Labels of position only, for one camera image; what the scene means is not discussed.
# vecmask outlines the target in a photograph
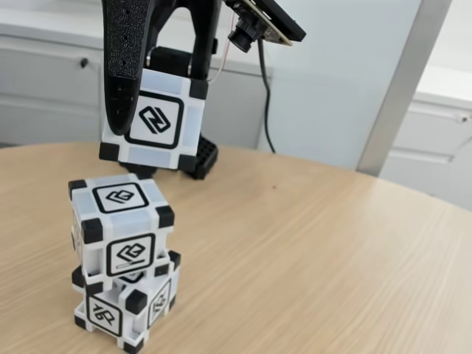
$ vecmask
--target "cube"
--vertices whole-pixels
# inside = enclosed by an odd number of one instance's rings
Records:
[[[88,294],[80,276],[82,269],[77,268],[72,284],[83,301],[75,309],[75,324],[89,332],[98,328],[117,338],[118,347],[125,352],[138,353],[149,339],[149,329],[175,303],[179,271],[171,262],[166,274],[138,282],[117,278],[110,291]]]
[[[105,119],[100,158],[194,170],[208,83],[144,69],[131,129],[115,135]]]
[[[120,175],[69,182],[72,244],[90,294],[138,271],[150,279],[168,266],[167,236],[174,213],[154,180]]]

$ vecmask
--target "black logo icon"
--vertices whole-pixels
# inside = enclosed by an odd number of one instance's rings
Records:
[[[170,128],[170,122],[160,108],[146,107],[139,112],[139,116],[152,134],[164,133]]]
[[[126,201],[129,201],[134,197],[134,193],[128,192],[127,190],[120,190],[119,192],[113,191],[106,196],[109,201],[114,201],[116,203],[124,204]]]
[[[111,325],[111,323],[115,320],[115,317],[111,314],[111,312],[100,307],[97,304],[94,304],[94,305],[95,305],[95,308],[94,308],[95,317],[99,321],[102,321],[104,319],[108,322],[109,325]]]
[[[157,301],[154,302],[154,305],[153,305],[154,315],[156,315],[156,313],[158,313],[164,305],[165,305],[165,295],[161,294],[157,298]]]
[[[136,260],[142,252],[145,251],[145,247],[139,243],[135,243],[132,246],[125,246],[119,250],[117,256],[122,260],[125,260],[126,263],[120,264],[117,266],[117,269],[127,268],[145,262],[146,260]]]

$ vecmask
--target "table surface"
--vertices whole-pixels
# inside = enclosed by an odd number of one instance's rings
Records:
[[[120,353],[73,322],[67,182],[123,173],[96,144],[0,150],[3,353]],[[143,353],[470,354],[472,217],[313,162],[222,148],[206,181],[159,171],[182,253]]]

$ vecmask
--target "cube stack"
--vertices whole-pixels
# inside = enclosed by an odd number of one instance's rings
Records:
[[[134,174],[71,181],[69,196],[80,260],[72,284],[83,296],[75,323],[138,353],[176,301],[181,256],[166,247],[174,212],[153,179]]]

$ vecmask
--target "wood grain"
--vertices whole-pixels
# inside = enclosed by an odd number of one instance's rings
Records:
[[[120,353],[73,323],[67,182],[123,173],[95,144],[0,150],[2,353]],[[206,181],[159,171],[182,253],[143,353],[472,353],[472,217],[303,160],[224,148]]]

